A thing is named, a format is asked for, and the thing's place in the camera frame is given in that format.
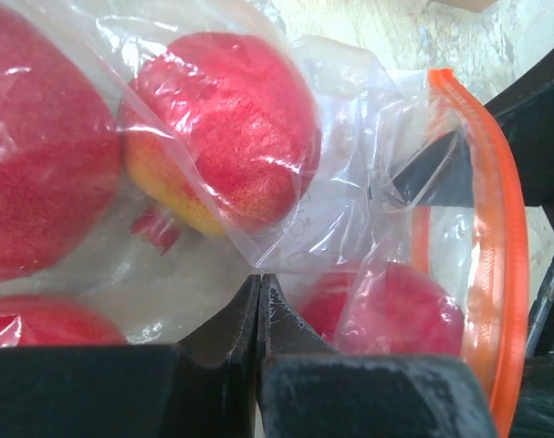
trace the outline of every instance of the orange bag edge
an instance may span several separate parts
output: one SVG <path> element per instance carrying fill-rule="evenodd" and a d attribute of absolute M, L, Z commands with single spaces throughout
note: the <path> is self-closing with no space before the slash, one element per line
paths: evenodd
<path fill-rule="evenodd" d="M 508 436 L 524 368 L 528 331 L 528 233 L 524 200 L 516 163 L 504 133 L 484 106 L 454 77 L 453 70 L 429 70 L 431 84 L 450 97 L 457 109 L 479 118 L 497 158 L 502 184 L 505 229 L 504 309 L 499 356 L 490 409 L 500 436 Z M 466 105 L 457 105 L 462 99 Z"/>

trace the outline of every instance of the cardboard box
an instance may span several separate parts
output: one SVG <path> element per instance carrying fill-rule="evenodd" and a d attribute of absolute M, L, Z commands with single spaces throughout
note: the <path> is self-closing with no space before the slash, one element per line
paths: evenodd
<path fill-rule="evenodd" d="M 474 12 L 481 12 L 497 0 L 435 0 L 451 6 L 463 7 Z"/>

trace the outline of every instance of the brown object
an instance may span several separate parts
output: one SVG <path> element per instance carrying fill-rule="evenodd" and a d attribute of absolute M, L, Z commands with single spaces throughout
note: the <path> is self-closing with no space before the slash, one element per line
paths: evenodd
<path fill-rule="evenodd" d="M 488 6 L 494 4 L 497 0 L 435 0 L 435 2 L 445 3 L 451 6 L 463 7 L 464 9 L 481 12 Z"/>

